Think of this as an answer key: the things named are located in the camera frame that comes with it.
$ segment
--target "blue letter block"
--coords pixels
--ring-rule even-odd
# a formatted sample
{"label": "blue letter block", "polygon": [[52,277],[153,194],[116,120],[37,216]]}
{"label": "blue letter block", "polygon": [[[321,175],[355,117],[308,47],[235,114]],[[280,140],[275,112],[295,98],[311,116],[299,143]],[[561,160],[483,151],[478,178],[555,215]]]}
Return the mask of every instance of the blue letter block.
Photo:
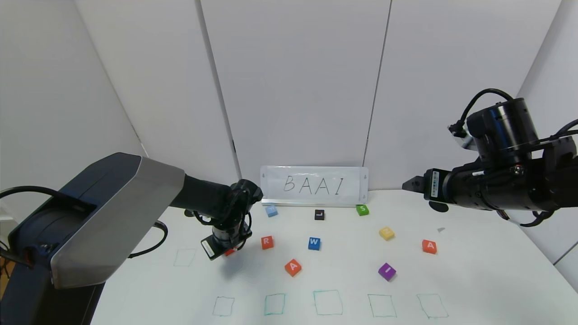
{"label": "blue letter block", "polygon": [[319,248],[321,248],[321,239],[309,237],[309,249],[319,250]]}
{"label": "blue letter block", "polygon": [[276,215],[279,214],[279,212],[277,212],[277,208],[275,208],[274,205],[268,205],[268,206],[266,206],[266,207],[265,207],[265,212],[267,213],[267,215],[268,215],[269,217],[276,216]]}

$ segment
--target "letter r block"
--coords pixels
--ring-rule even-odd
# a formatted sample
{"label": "letter r block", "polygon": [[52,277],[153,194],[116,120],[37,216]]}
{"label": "letter r block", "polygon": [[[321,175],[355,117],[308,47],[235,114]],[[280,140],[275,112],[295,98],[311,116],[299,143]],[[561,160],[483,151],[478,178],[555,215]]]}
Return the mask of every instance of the letter r block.
{"label": "letter r block", "polygon": [[261,248],[262,249],[269,249],[273,248],[273,236],[267,236],[261,238]]}

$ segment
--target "orange letter block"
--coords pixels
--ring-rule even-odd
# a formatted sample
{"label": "orange letter block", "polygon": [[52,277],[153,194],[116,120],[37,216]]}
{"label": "orange letter block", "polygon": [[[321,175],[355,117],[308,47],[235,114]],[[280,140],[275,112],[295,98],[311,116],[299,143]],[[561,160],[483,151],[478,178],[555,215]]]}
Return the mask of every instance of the orange letter block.
{"label": "orange letter block", "polygon": [[269,249],[269,248],[273,248],[273,246],[274,246],[273,236],[267,236],[267,237],[261,238],[261,248]]}
{"label": "orange letter block", "polygon": [[435,245],[435,242],[428,241],[426,239],[421,242],[421,248],[423,248],[424,252],[430,254],[435,254],[438,252],[438,247]]}
{"label": "orange letter block", "polygon": [[292,259],[285,265],[285,271],[287,271],[291,276],[295,276],[299,271],[301,271],[301,264],[299,264],[295,259]]}

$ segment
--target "black robotic arm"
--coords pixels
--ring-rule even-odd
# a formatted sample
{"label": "black robotic arm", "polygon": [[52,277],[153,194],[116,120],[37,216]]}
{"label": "black robotic arm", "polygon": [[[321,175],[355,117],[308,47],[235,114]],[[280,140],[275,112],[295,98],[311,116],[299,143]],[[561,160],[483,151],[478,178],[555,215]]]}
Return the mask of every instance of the black robotic arm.
{"label": "black robotic arm", "polygon": [[10,251],[0,251],[19,262],[1,301],[2,325],[90,324],[106,280],[138,255],[131,253],[151,226],[162,225],[157,219],[168,206],[213,226],[201,242],[212,260],[251,236],[249,210],[263,196],[248,180],[207,182],[124,153],[91,164],[60,191],[24,186],[0,197],[22,191],[51,198],[10,233]]}
{"label": "black robotic arm", "polygon": [[[467,116],[487,93],[506,101]],[[422,193],[440,212],[447,211],[448,204],[496,210],[504,219],[509,219],[507,209],[531,211],[536,220],[521,226],[537,226],[557,209],[578,206],[578,157],[572,140],[578,131],[570,130],[576,125],[578,120],[539,139],[523,98],[513,99],[498,89],[483,90],[448,128],[464,149],[478,152],[478,159],[451,171],[428,169],[402,188]],[[542,157],[532,158],[539,150]]]}

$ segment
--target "table surface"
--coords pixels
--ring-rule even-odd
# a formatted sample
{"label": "table surface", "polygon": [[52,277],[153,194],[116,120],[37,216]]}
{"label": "table surface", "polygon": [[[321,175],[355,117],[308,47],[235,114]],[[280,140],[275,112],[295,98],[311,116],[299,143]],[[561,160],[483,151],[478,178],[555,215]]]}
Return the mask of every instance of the table surface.
{"label": "table surface", "polygon": [[[495,213],[438,213],[420,195],[396,190],[370,192],[367,206],[367,216],[325,208],[326,219],[316,221],[315,208],[278,206],[269,218],[258,203],[253,237],[214,261],[199,243],[210,227],[168,208],[160,218],[166,242],[109,279],[92,323],[576,324],[578,294]],[[394,239],[379,236],[385,226]],[[262,250],[269,235],[275,247]],[[152,229],[135,251],[161,236]],[[309,237],[321,238],[321,250],[307,248]],[[424,253],[423,239],[438,253]],[[284,269],[293,258],[303,267],[294,278]],[[377,273],[384,263],[397,271],[391,282]],[[266,298],[275,294],[283,295]],[[319,315],[326,313],[336,315]]]}

